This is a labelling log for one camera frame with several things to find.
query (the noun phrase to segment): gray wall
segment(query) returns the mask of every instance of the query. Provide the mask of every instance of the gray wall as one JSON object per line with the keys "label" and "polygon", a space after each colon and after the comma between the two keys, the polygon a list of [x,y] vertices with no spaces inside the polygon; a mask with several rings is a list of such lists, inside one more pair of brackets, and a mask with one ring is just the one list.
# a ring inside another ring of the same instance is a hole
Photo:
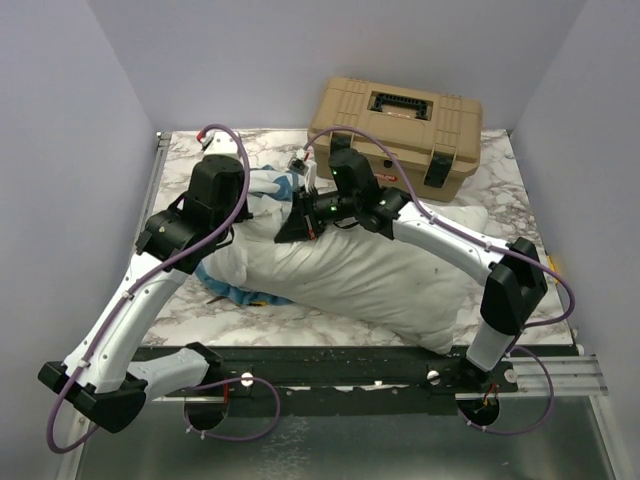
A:
{"label": "gray wall", "polygon": [[477,97],[513,128],[585,0],[89,0],[150,117],[309,124],[331,75]]}
{"label": "gray wall", "polygon": [[590,0],[513,135],[640,472],[640,3]]}
{"label": "gray wall", "polygon": [[155,132],[84,1],[2,2],[0,40],[0,477],[51,479],[36,375],[124,271]]}

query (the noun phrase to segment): marble surface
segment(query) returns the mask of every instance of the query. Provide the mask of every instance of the marble surface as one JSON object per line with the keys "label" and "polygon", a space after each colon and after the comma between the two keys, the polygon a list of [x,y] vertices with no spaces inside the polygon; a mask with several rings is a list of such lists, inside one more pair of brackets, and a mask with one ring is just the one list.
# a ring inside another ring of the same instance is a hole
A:
{"label": "marble surface", "polygon": [[[242,130],[239,132],[252,166],[271,164],[284,167],[292,152],[306,140],[304,130]],[[153,208],[166,208],[187,189],[191,170],[201,159],[194,132],[176,132],[171,139],[165,168]],[[522,178],[506,131],[482,134],[482,160],[475,175],[467,179],[456,200],[457,205],[483,205],[489,212],[485,233],[512,239],[533,240],[546,261]],[[555,285],[531,317],[548,319],[561,313]],[[468,345],[478,328],[482,289],[469,282],[465,300],[458,312],[454,343]],[[184,345],[198,341],[206,345],[403,345],[397,335],[360,320],[318,311],[304,305],[242,307],[212,295],[191,277],[160,312],[147,333],[144,345]],[[572,343],[566,322],[526,330],[522,344],[563,345]]]}

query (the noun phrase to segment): black handle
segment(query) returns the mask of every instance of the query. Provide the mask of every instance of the black handle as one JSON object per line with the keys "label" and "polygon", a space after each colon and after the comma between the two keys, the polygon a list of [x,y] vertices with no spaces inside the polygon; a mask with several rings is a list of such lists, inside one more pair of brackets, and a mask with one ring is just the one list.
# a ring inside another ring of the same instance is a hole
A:
{"label": "black handle", "polygon": [[426,100],[418,100],[417,98],[402,97],[400,95],[391,95],[389,93],[378,93],[370,110],[381,112],[383,105],[394,105],[396,107],[411,108],[416,111],[416,118],[420,120],[428,120]]}

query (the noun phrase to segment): tan toolbox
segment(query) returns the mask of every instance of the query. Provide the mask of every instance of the tan toolbox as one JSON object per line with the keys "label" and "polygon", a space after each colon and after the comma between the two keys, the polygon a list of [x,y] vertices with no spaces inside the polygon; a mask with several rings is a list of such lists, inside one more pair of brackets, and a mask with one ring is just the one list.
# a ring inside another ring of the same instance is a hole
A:
{"label": "tan toolbox", "polygon": [[[480,163],[482,105],[477,100],[334,77],[325,87],[309,138],[332,126],[364,130],[389,147],[422,198],[450,202]],[[349,132],[316,140],[318,175],[331,178],[330,153],[348,147],[369,159],[381,185],[406,189],[387,156]]]}

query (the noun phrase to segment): toolbox latch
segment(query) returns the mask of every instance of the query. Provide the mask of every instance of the toolbox latch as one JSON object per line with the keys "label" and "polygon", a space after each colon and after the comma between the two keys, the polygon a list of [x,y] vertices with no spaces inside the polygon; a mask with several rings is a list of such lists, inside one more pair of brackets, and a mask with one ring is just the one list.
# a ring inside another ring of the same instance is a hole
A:
{"label": "toolbox latch", "polygon": [[431,164],[424,177],[424,184],[427,187],[442,188],[444,182],[451,171],[453,165],[453,155],[446,153],[434,153]]}
{"label": "toolbox latch", "polygon": [[331,144],[329,145],[329,155],[333,155],[337,151],[344,150],[345,148],[351,148],[352,135],[345,135],[344,133],[331,133]]}

